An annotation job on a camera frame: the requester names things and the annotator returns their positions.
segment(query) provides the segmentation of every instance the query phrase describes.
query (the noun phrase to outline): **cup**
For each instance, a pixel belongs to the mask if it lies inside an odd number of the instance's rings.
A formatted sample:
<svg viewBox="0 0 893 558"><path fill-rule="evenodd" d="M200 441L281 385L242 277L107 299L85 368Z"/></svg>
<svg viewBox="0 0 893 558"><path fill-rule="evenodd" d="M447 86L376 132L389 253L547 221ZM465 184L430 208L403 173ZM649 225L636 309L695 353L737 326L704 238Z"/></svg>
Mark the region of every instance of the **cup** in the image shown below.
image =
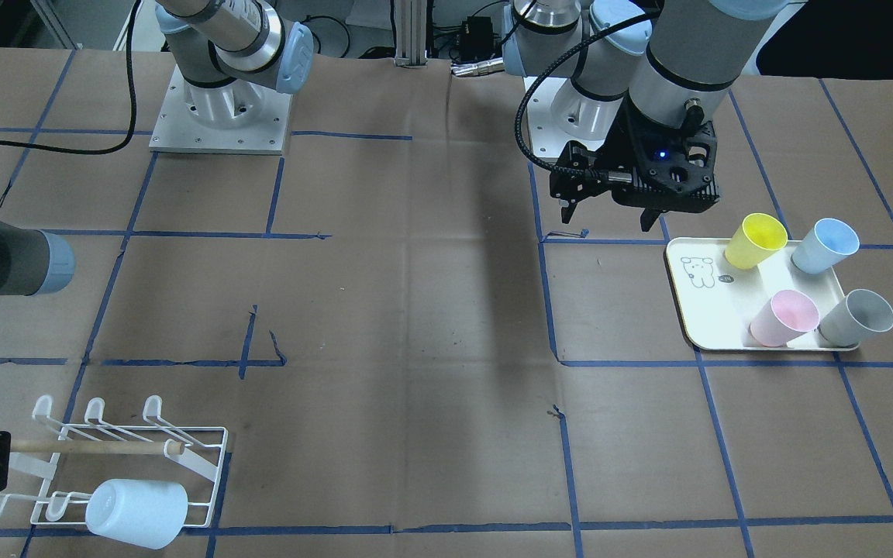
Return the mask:
<svg viewBox="0 0 893 558"><path fill-rule="evenodd" d="M739 269L752 269L788 243L788 232L767 213L750 213L733 234L724 254Z"/></svg>
<svg viewBox="0 0 893 558"><path fill-rule="evenodd" d="M893 328L893 308L873 291L857 289L819 324L819 333L836 346L853 346Z"/></svg>
<svg viewBox="0 0 893 558"><path fill-rule="evenodd" d="M157 550L171 544L188 515L188 494L162 480L110 479L88 499L88 530L121 543Z"/></svg>
<svg viewBox="0 0 893 558"><path fill-rule="evenodd" d="M819 325L819 308L808 295L784 289L771 297L750 322L750 335L762 346L782 346Z"/></svg>
<svg viewBox="0 0 893 558"><path fill-rule="evenodd" d="M839 219L819 219L791 254L805 273L821 273L860 250L860 238Z"/></svg>

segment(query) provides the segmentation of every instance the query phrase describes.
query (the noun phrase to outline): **yellow cup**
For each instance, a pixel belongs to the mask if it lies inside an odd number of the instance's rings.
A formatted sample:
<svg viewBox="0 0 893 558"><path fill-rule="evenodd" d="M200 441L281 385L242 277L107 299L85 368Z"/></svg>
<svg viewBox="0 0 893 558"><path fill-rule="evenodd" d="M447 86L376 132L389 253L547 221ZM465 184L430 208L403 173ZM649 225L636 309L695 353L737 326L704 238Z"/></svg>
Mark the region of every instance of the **yellow cup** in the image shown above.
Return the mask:
<svg viewBox="0 0 893 558"><path fill-rule="evenodd" d="M767 213L750 213L726 247L726 259L739 269L752 269L788 243L788 232Z"/></svg>

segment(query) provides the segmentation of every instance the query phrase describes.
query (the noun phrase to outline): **white tray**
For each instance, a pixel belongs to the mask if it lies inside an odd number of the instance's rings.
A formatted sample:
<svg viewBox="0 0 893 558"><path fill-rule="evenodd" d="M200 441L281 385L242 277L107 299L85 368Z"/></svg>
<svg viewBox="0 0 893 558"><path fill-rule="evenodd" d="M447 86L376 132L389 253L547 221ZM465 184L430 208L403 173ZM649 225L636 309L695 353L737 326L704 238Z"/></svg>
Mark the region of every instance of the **white tray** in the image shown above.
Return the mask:
<svg viewBox="0 0 893 558"><path fill-rule="evenodd" d="M705 350L854 350L858 346L834 346L808 332L787 346L762 346L749 332L750 321L775 293L797 289L829 314L843 300L836 272L828 269L808 275L791 263L798 241L754 269L743 271L726 261L722 252L729 238L674 238L667 244L667 272L681 310L684 333Z"/></svg>

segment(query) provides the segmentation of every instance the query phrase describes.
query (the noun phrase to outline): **wooden stick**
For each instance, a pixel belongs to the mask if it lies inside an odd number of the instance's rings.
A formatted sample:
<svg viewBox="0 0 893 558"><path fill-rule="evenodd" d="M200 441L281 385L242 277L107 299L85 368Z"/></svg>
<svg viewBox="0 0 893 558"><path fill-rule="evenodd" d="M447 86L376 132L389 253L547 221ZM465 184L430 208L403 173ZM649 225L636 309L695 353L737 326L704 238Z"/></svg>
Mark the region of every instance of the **wooden stick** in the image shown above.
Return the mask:
<svg viewBox="0 0 893 558"><path fill-rule="evenodd" d="M93 440L13 440L10 452L23 453L105 453L105 455L163 456L163 442L118 442ZM184 444L173 441L167 446L170 455L184 453Z"/></svg>

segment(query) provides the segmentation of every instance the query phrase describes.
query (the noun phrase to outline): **tray logo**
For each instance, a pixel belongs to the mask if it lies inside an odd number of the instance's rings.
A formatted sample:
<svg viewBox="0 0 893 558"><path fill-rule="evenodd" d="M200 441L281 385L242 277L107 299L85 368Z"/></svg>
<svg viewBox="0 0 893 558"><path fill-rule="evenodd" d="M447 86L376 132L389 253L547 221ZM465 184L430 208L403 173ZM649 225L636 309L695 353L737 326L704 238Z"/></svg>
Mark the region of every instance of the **tray logo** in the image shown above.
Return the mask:
<svg viewBox="0 0 893 558"><path fill-rule="evenodd" d="M684 266L684 272L687 273L688 279L691 279L691 285L697 289L710 289L715 287L715 260L712 258L699 257L683 257L681 265Z"/></svg>

